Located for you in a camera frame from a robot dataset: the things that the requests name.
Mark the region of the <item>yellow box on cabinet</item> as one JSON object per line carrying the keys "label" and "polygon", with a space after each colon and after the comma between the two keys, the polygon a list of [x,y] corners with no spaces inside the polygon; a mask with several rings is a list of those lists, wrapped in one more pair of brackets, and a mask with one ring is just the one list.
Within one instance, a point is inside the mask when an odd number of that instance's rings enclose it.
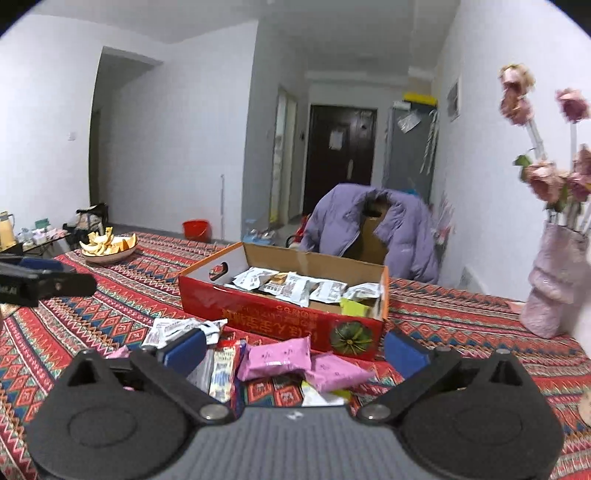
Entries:
{"label": "yellow box on cabinet", "polygon": [[438,100],[427,94],[420,94],[417,92],[406,92],[403,96],[405,102],[428,105],[432,107],[438,106]]}

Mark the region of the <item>purple puffer jacket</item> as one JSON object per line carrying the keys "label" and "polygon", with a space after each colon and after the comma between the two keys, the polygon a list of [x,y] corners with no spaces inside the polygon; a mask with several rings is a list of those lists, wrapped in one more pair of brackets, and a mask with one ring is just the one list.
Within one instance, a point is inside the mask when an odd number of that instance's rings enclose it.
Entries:
{"label": "purple puffer jacket", "polygon": [[304,228],[301,251],[342,257],[362,233],[370,203],[389,205],[373,235],[387,247],[385,265],[394,278],[435,284],[439,264],[427,205],[416,195],[353,183],[332,188],[318,201]]}

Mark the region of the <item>grey cabinet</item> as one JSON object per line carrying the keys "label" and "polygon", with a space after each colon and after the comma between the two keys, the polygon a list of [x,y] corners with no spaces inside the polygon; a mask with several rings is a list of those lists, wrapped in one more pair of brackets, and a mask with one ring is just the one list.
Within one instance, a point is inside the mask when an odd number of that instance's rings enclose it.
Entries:
{"label": "grey cabinet", "polygon": [[396,102],[389,112],[383,186],[429,203],[438,134],[436,106]]}

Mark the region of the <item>dark entrance door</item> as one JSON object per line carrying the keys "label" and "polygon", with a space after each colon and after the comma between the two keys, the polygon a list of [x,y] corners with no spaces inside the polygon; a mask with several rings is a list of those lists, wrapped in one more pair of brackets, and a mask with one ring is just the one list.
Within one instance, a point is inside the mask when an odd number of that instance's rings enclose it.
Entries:
{"label": "dark entrance door", "polygon": [[375,109],[311,106],[304,178],[304,215],[341,183],[372,181],[377,115]]}

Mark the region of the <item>lime green snack packet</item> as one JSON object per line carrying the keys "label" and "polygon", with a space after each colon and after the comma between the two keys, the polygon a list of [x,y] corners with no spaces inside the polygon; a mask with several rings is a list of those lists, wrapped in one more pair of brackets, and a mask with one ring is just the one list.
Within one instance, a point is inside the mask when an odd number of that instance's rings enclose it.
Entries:
{"label": "lime green snack packet", "polygon": [[342,298],[339,300],[341,314],[344,316],[371,318],[372,308],[355,300]]}

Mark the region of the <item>pink ceramic vase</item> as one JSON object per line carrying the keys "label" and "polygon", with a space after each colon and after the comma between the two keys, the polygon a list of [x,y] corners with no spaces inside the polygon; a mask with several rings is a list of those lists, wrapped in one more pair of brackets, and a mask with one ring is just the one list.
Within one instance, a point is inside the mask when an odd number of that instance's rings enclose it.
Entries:
{"label": "pink ceramic vase", "polygon": [[565,312],[573,307],[589,271],[589,238],[566,226],[548,222],[528,277],[531,291],[521,323],[538,337],[559,334]]}

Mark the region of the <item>patterned red tablecloth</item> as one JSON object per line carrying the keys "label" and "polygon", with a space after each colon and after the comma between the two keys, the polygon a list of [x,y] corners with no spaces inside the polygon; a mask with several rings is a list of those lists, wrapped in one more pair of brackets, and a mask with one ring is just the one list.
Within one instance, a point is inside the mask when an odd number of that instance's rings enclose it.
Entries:
{"label": "patterned red tablecloth", "polygon": [[[1,471],[9,479],[33,479],[36,470],[25,441],[31,421],[54,380],[86,348],[108,354],[135,348],[157,317],[180,317],[178,273],[217,252],[199,243],[140,234],[128,261],[98,267],[91,298],[58,298],[11,311],[1,333]],[[590,387],[590,360],[571,336],[540,339],[530,334],[507,299],[419,282],[390,286],[390,326],[424,346],[448,345],[483,358],[498,348],[514,353],[560,420],[564,448],[553,477],[590,475],[590,429],[578,404]]]}

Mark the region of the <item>white printed snack packet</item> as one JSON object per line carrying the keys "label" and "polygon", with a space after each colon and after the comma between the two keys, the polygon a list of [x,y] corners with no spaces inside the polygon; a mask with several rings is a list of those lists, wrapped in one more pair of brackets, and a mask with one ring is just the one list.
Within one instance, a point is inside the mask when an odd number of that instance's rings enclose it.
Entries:
{"label": "white printed snack packet", "polygon": [[204,333],[207,346],[216,345],[228,319],[197,320],[197,318],[174,319],[157,317],[154,319],[141,347],[163,348],[173,340],[192,330]]}

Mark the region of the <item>red plastic bucket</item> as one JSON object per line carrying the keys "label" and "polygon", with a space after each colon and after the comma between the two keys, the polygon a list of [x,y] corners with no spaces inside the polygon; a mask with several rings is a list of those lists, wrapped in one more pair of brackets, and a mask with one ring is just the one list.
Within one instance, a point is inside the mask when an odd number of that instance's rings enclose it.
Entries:
{"label": "red plastic bucket", "polygon": [[187,220],[182,223],[184,238],[202,243],[211,242],[211,223],[204,219]]}

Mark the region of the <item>pink snack packet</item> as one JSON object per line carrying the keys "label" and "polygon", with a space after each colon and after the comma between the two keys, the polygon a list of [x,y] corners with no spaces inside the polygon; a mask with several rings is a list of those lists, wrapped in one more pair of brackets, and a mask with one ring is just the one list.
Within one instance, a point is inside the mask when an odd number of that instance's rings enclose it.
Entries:
{"label": "pink snack packet", "polygon": [[318,392],[347,390],[363,384],[373,374],[332,353],[311,358],[311,368],[304,372],[305,381]]}
{"label": "pink snack packet", "polygon": [[288,373],[304,373],[311,369],[311,338],[294,338],[287,341],[249,346],[238,368],[242,382],[279,376]]}

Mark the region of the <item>dried pink flowers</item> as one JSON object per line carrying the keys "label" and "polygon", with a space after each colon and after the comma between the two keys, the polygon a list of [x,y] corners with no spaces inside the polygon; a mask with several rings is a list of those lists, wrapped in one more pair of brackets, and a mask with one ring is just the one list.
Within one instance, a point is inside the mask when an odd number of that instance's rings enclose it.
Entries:
{"label": "dried pink flowers", "polygon": [[544,205],[551,224],[590,235],[590,100],[576,88],[559,88],[536,109],[541,98],[528,67],[510,63],[498,75],[499,111],[511,125],[526,130],[529,150],[513,165],[519,179]]}

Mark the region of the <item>red silver snack packet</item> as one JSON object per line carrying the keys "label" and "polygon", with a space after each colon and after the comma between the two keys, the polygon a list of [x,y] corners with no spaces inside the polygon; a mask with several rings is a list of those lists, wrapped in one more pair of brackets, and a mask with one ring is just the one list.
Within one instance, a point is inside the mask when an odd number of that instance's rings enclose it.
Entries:
{"label": "red silver snack packet", "polygon": [[222,340],[213,352],[208,394],[221,402],[230,402],[235,392],[235,376],[242,361],[242,340]]}

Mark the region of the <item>red cardboard box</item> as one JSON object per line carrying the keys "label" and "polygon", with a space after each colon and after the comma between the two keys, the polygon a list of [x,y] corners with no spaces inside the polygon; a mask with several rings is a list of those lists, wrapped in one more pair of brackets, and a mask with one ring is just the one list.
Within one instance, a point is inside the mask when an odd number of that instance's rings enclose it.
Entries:
{"label": "red cardboard box", "polygon": [[[278,341],[310,337],[312,350],[363,361],[380,356],[388,320],[387,267],[287,248],[235,243],[178,275],[183,310]],[[372,308],[344,316],[339,300]]]}

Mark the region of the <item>brown chair back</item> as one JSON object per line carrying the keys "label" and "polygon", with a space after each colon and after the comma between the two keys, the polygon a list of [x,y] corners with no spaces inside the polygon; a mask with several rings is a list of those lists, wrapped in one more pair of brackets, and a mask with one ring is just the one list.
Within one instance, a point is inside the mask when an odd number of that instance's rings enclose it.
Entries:
{"label": "brown chair back", "polygon": [[389,209],[390,203],[385,198],[370,200],[363,205],[360,234],[344,253],[345,258],[373,264],[384,263],[388,246],[375,234],[375,230],[382,223]]}

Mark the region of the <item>bowl of orange peels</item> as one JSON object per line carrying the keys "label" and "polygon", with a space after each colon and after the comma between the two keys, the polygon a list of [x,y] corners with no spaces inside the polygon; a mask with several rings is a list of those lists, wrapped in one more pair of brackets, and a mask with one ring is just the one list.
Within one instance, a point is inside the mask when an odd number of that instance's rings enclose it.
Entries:
{"label": "bowl of orange peels", "polygon": [[89,233],[88,241],[80,242],[79,246],[87,263],[108,265],[129,258],[138,246],[138,239],[135,233],[117,236],[107,227],[103,235]]}

